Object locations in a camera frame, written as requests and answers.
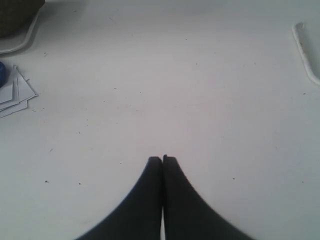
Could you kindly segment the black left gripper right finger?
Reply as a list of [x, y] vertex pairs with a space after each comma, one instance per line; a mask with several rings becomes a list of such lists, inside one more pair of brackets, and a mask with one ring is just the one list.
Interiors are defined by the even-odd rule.
[[163, 211], [167, 240], [250, 240], [197, 193], [177, 159], [163, 156]]

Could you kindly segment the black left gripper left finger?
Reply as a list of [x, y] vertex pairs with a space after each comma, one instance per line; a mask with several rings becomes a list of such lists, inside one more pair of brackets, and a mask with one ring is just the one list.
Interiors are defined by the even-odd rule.
[[150, 157], [124, 200], [80, 240], [159, 240], [163, 207], [163, 163]]

